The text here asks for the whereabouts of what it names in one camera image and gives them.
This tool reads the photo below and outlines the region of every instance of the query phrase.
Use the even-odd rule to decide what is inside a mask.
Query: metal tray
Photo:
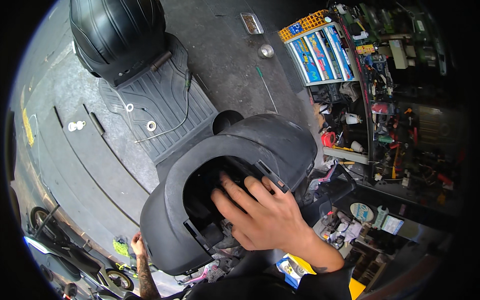
[[[253,30],[250,30],[247,26],[247,21],[244,19],[244,17],[246,16],[250,16],[252,17],[253,19],[253,24],[251,24],[253,27],[255,27],[255,29]],[[254,13],[250,13],[250,12],[241,12],[240,13],[240,18],[243,22],[243,25],[245,25],[245,29],[247,29],[247,32],[251,35],[261,35],[264,33],[264,29],[262,27],[262,25],[260,24],[260,21],[258,20],[257,18],[257,15],[254,14]]]

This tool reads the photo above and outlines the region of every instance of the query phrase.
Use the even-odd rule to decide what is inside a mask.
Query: metal washer
[[[147,130],[148,131],[154,131],[155,129],[156,129],[156,123],[154,121],[148,121]]]

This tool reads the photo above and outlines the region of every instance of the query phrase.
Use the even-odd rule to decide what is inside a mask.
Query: forearm tattoo
[[[140,297],[143,300],[161,298],[153,281],[150,268],[148,267],[148,258],[146,255],[137,256],[137,270],[138,281],[140,282]]]
[[[315,273],[317,274],[322,274],[322,273],[328,273],[327,270],[328,268],[327,267],[315,267],[315,266],[312,266],[312,270],[315,271]]]

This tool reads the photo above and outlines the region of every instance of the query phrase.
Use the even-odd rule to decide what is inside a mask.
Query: yellow crate
[[[327,22],[325,22],[324,15],[326,15],[327,13],[328,13],[328,10],[321,10],[321,11],[311,13],[310,15],[306,16],[305,18],[301,18],[300,20],[296,21],[295,23],[293,23],[293,24],[283,28],[282,30],[280,30],[278,32],[278,35],[282,39],[282,42],[285,42],[285,41],[288,41],[289,39],[291,39],[295,36],[301,35],[305,31],[308,31],[310,29],[317,28],[317,27],[320,27],[322,25],[325,25],[325,24],[327,24]],[[289,27],[296,24],[296,23],[300,23],[300,26],[303,28],[303,30],[301,32],[297,33],[296,35],[293,35],[290,32]]]

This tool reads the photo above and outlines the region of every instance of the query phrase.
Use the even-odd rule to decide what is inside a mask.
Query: scooter
[[[24,240],[44,273],[54,272],[71,282],[83,279],[91,294],[122,299],[132,291],[132,280],[123,272],[106,268],[99,259],[71,242],[51,213],[35,207],[27,223]]]

